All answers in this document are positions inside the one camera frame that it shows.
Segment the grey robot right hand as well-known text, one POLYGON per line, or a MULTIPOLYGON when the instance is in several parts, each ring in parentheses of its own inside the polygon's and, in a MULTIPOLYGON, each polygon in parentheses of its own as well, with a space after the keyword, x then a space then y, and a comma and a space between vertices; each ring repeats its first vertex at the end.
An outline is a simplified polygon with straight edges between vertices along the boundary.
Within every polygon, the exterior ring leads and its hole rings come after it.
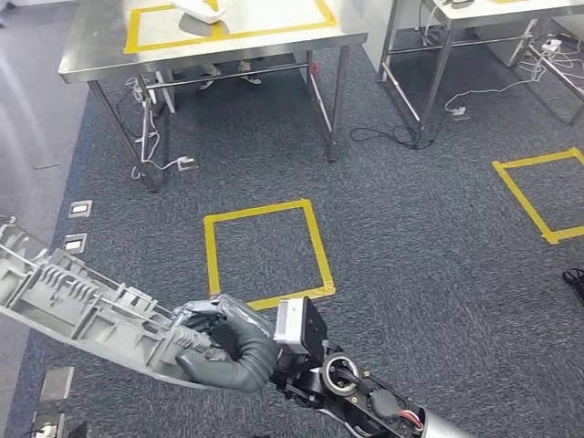
POLYGON ((231 359, 208 360, 202 353, 183 349, 177 354, 176 361, 189 381, 254 392, 263 389, 273 375, 280 349, 273 340, 273 325, 269 321, 228 294, 193 304, 195 313, 215 319, 210 336, 228 352, 231 359))

